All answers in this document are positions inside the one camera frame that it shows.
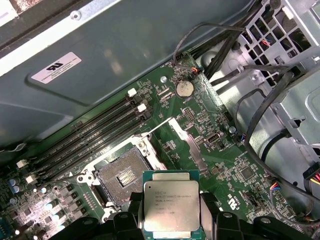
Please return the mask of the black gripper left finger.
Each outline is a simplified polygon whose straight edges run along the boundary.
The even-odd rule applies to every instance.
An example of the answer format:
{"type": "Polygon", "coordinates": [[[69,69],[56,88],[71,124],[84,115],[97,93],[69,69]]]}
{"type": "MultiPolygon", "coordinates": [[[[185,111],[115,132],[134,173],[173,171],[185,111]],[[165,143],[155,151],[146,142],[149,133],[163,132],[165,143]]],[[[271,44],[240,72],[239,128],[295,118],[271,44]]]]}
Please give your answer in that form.
{"type": "Polygon", "coordinates": [[[138,218],[143,194],[133,192],[130,196],[128,211],[116,212],[105,223],[94,217],[85,216],[77,219],[57,234],[52,240],[143,240],[143,230],[138,218]]]}

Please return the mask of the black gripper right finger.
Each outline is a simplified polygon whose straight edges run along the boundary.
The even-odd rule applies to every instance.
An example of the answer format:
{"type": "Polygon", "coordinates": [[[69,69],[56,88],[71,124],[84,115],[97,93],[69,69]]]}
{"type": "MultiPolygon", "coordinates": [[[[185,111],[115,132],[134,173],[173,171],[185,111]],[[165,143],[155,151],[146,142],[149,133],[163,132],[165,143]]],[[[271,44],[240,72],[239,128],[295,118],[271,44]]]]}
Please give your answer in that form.
{"type": "Polygon", "coordinates": [[[202,229],[209,240],[310,240],[311,237],[271,216],[248,223],[234,213],[221,211],[211,192],[200,194],[202,229]]]}

